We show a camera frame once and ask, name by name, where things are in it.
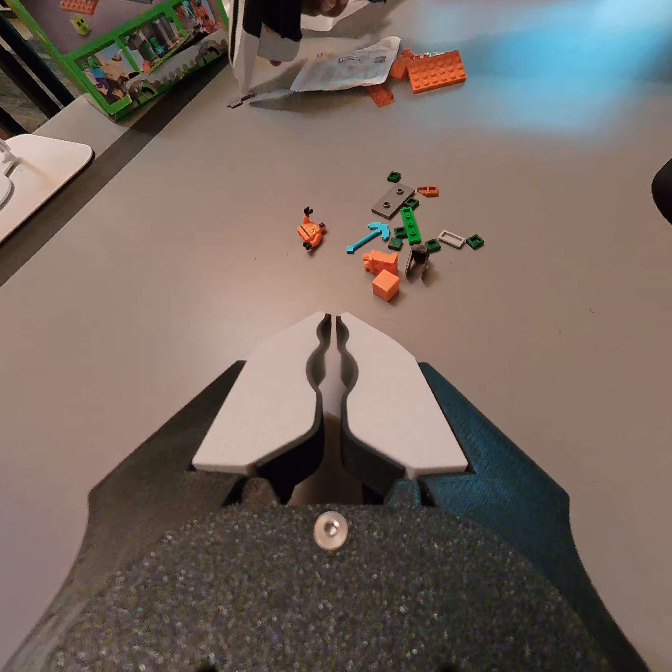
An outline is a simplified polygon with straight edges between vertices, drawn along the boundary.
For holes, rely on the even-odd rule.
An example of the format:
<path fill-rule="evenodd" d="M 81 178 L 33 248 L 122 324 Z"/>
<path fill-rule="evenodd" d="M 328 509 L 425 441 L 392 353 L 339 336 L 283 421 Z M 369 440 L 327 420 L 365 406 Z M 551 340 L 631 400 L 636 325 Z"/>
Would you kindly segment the black wrist rest pad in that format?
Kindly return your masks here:
<path fill-rule="evenodd" d="M 672 223 L 671 214 L 671 169 L 672 160 L 669 159 L 655 174 L 651 183 L 651 195 L 655 206 L 662 217 Z"/>

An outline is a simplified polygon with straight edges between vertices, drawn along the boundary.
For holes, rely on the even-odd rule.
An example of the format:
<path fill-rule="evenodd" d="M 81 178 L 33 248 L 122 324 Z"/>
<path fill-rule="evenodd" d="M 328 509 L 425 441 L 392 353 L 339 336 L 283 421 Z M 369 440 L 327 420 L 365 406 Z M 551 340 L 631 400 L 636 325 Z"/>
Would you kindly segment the dark grey lego armour piece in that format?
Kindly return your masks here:
<path fill-rule="evenodd" d="M 405 277 L 409 279 L 412 271 L 419 269 L 420 277 L 422 280 L 424 280 L 427 273 L 430 256 L 431 251 L 429 245 L 424 243 L 412 244 L 410 246 L 407 264 L 405 267 Z"/>

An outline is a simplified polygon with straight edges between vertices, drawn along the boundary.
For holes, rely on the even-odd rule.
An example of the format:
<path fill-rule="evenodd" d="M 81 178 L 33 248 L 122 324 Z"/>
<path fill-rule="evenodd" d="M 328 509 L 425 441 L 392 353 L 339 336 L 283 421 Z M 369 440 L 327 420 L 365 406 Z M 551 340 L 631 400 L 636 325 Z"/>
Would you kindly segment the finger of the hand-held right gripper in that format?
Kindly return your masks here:
<path fill-rule="evenodd" d="M 236 54 L 243 41 L 243 20 L 246 1 L 229 1 L 229 58 L 236 58 Z"/>
<path fill-rule="evenodd" d="M 250 91 L 263 25 L 262 9 L 263 1 L 245 3 L 243 41 L 235 58 L 235 77 L 243 95 Z"/>

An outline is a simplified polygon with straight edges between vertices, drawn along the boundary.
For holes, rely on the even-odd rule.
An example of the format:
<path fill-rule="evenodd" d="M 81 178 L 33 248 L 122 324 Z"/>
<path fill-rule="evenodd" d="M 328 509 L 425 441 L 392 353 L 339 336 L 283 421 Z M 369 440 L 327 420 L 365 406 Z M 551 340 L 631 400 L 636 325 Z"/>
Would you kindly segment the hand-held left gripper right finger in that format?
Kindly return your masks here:
<path fill-rule="evenodd" d="M 337 334 L 348 379 L 341 418 L 355 447 L 409 478 L 465 472 L 468 459 L 415 356 L 350 313 Z"/>

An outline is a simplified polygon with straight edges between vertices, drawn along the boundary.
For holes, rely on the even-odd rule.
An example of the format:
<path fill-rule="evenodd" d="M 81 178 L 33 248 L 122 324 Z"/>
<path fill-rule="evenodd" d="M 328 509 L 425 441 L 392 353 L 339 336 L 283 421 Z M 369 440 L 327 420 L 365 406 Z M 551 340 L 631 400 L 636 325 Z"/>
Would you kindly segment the flat white paper bag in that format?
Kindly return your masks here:
<path fill-rule="evenodd" d="M 384 83 L 399 54 L 401 39 L 388 36 L 346 54 L 320 55 L 307 61 L 291 84 L 292 93 L 340 91 Z"/>

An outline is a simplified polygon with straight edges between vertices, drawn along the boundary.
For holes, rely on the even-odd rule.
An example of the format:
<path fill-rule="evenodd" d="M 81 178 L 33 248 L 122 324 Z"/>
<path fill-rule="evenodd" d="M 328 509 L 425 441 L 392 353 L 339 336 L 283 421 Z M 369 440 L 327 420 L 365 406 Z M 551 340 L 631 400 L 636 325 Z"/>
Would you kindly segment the teal lego pickaxe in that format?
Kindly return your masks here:
<path fill-rule="evenodd" d="M 368 233 L 363 236 L 361 239 L 350 244 L 346 248 L 347 254 L 353 254 L 357 249 L 363 247 L 365 244 L 368 244 L 370 241 L 376 237 L 380 237 L 384 242 L 388 241 L 391 237 L 391 231 L 389 225 L 383 222 L 373 222 L 368 224 Z"/>

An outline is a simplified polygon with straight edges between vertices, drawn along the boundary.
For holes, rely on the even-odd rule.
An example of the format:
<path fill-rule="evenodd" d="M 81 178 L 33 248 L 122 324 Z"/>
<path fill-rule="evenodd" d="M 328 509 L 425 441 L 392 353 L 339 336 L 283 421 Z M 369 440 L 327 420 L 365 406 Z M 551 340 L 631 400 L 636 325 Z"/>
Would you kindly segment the orange teal lego figure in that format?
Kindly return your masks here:
<path fill-rule="evenodd" d="M 303 218 L 296 231 L 302 241 L 302 246 L 309 253 L 313 253 L 321 244 L 327 231 L 325 223 L 315 223 L 312 220 L 313 209 L 307 206 L 303 210 Z"/>

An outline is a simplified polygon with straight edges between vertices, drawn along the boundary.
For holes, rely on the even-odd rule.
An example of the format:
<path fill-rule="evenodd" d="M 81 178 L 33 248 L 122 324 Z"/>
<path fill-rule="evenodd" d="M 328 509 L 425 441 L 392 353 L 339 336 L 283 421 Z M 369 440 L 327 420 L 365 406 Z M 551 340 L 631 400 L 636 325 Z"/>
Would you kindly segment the orange lego brick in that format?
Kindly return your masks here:
<path fill-rule="evenodd" d="M 415 54 L 410 48 L 404 48 L 394 60 L 389 72 L 389 77 L 401 80 L 408 74 L 409 63 L 418 58 L 424 58 L 427 54 Z"/>

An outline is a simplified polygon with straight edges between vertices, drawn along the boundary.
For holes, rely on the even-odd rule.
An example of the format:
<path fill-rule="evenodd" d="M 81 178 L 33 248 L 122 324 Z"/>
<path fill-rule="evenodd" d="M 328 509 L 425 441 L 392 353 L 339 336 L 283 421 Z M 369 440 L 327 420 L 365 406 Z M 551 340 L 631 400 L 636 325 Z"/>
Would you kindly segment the large orange lego plate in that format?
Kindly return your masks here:
<path fill-rule="evenodd" d="M 460 85 L 467 79 L 459 50 L 412 55 L 407 73 L 414 94 Z"/>

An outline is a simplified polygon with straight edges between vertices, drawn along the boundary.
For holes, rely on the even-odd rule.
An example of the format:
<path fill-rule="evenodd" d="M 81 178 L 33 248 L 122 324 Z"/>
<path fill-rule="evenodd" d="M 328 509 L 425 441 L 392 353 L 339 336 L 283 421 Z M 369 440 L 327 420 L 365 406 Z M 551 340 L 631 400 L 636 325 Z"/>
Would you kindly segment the lego set box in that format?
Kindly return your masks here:
<path fill-rule="evenodd" d="M 226 56 L 222 1 L 8 1 L 90 102 L 118 120 Z"/>

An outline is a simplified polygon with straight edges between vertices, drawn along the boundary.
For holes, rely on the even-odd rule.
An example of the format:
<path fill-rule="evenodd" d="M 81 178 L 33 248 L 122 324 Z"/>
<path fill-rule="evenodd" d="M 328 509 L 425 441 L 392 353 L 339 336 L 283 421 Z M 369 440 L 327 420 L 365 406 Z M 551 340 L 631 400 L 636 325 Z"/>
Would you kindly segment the grey two-hole lego plate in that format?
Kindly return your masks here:
<path fill-rule="evenodd" d="M 408 198 L 414 196 L 415 188 L 402 183 L 393 183 L 391 188 L 372 206 L 371 211 L 382 220 L 390 221 Z"/>

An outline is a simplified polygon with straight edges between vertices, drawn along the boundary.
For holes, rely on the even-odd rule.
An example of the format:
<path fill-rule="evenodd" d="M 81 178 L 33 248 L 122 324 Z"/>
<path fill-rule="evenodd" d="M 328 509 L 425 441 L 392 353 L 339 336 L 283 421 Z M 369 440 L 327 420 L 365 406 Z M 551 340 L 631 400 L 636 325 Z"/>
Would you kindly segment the white stand base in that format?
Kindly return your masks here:
<path fill-rule="evenodd" d="M 92 147 L 35 134 L 1 140 L 1 241 L 95 158 Z"/>

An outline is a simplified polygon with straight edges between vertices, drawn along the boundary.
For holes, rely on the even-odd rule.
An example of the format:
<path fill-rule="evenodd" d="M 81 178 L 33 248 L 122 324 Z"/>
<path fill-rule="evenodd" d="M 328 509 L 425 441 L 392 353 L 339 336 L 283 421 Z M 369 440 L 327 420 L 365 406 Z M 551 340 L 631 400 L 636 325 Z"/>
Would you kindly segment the orange lego head cube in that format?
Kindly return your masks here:
<path fill-rule="evenodd" d="M 385 302 L 390 302 L 399 293 L 400 278 L 397 274 L 383 269 L 372 281 L 372 291 L 375 296 Z"/>

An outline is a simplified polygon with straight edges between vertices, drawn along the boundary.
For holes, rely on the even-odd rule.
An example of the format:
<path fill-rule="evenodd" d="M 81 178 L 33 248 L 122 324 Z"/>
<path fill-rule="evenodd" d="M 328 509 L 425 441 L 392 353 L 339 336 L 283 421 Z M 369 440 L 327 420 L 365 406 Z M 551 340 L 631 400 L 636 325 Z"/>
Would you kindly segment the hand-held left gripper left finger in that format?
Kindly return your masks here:
<path fill-rule="evenodd" d="M 197 449 L 195 469 L 251 475 L 307 440 L 323 418 L 330 343 L 331 315 L 318 312 L 258 345 Z"/>

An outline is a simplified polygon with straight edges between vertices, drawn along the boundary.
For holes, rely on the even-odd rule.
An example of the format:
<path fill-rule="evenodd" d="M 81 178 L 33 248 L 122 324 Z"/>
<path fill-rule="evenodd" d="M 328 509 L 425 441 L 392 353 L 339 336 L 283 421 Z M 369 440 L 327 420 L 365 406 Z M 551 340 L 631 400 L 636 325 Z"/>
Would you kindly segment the wooden desk black legs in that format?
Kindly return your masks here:
<path fill-rule="evenodd" d="M 37 37 L 1 4 L 1 138 L 37 130 L 78 96 Z"/>

